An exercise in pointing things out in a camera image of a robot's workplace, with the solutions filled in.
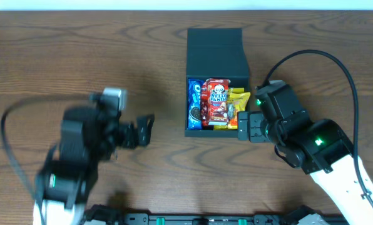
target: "wooden table surface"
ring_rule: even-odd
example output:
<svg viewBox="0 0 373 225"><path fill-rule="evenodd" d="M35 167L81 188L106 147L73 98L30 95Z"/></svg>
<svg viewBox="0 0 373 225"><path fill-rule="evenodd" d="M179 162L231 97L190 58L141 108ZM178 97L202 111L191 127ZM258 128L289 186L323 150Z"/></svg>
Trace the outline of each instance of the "wooden table surface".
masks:
<svg viewBox="0 0 373 225"><path fill-rule="evenodd" d="M123 120L155 113L151 144L102 163L88 206L153 213L287 212L306 204L339 213L301 170L269 144L184 137L188 28L243 28L252 86L284 56L319 49L337 56L359 92L359 151L373 180L373 12L65 11L0 12L0 116L33 95L127 88ZM312 119L332 118L352 138L353 106L342 71L322 56L298 56L274 75L287 81ZM8 119L8 137L30 179L59 139L65 108L30 106ZM31 224L33 202L0 143L0 224Z"/></svg>

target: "white wall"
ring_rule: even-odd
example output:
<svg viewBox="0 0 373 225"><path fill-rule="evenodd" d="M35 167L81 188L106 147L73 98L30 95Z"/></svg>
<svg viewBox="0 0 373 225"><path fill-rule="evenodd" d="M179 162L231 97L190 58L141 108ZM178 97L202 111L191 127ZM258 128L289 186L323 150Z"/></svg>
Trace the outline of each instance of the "white wall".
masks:
<svg viewBox="0 0 373 225"><path fill-rule="evenodd" d="M363 9L373 0L0 0L0 10Z"/></svg>

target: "oreo package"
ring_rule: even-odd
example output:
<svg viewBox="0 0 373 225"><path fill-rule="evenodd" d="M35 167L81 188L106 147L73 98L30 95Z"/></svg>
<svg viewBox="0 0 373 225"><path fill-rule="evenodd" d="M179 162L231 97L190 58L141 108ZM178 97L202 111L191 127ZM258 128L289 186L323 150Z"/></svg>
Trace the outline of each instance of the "oreo package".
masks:
<svg viewBox="0 0 373 225"><path fill-rule="evenodd" d="M188 129L202 129L200 119L200 90L203 81L188 79Z"/></svg>

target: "cable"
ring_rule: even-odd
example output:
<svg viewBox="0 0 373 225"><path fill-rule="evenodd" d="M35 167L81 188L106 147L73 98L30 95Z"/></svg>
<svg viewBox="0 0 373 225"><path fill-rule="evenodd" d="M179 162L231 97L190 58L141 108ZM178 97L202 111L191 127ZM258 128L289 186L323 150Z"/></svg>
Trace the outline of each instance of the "cable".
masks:
<svg viewBox="0 0 373 225"><path fill-rule="evenodd" d="M36 104L36 103L42 103L46 101L77 101L77 100L88 100L88 95L85 94L74 94L74 95L68 95L68 94L59 94L59 95L50 95L50 96L35 96L35 97L29 97L26 99L22 99L11 106L9 106L1 116L0 120L0 136L1 141L3 145L3 149L9 159L9 163L11 167L13 168L14 172L17 174L18 178L22 182L22 184L25 186L25 188L28 190L28 193L31 195L32 199L35 201L35 191L32 187L31 182L29 181L28 177L25 175L25 172L21 168L21 166L18 163L18 160L16 159L13 150L11 149L11 146L9 144L9 141L7 139L6 135L6 120L10 113L13 111L20 109L22 107ZM45 225L45 221L42 214L42 205L38 204L39 206L39 212L41 215L41 223L42 225Z"/></svg>
<svg viewBox="0 0 373 225"><path fill-rule="evenodd" d="M282 64L284 63L286 60L294 57L294 56L298 56L300 54L307 54L307 53L312 53L312 54L319 54L319 55L322 55L322 56L325 56L331 60L333 60L340 68L341 70L344 72L345 76L347 77L348 79L348 82L349 82L349 85L350 85L350 88L352 90L352 95L353 95L353 98L354 98L354 153L353 153L353 158L354 158L354 166L355 166L355 172L356 172L356 176L357 176L357 180L360 184L360 187L362 188L362 191L363 191L363 196L365 196L367 198L367 200L369 201L370 205L372 206L373 208L373 200L371 198L371 193L366 189L365 185L364 185L364 182L363 182L363 179L362 179L362 176L360 175L360 171L359 171L359 153L358 153L358 135L359 135L359 100L357 98L357 91L356 91L356 87L355 87L355 84L354 84L354 80L352 79L352 76L350 75L350 73L348 72L348 69L342 64L341 61L339 61L336 57L334 57L333 55L327 53L327 52L323 52L323 51L319 51L319 50L311 50L311 49L308 49L308 50L301 50L301 51L297 51L295 53L292 53L290 54L289 56L283 58L280 62L278 62L271 70L270 72L267 74L263 84L262 84L262 87L266 86L269 84L268 80L270 79L270 77L272 76L272 74L274 73L274 71Z"/></svg>

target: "dark green box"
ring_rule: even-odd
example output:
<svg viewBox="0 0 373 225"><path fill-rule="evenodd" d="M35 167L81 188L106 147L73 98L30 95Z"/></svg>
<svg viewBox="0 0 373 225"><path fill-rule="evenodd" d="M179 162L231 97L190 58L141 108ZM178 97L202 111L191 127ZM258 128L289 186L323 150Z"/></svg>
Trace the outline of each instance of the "dark green box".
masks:
<svg viewBox="0 0 373 225"><path fill-rule="evenodd" d="M250 92L250 72L242 46L240 28L190 28L186 57L185 136L199 138L238 138L238 131L187 130L188 79L223 78L230 87Z"/></svg>

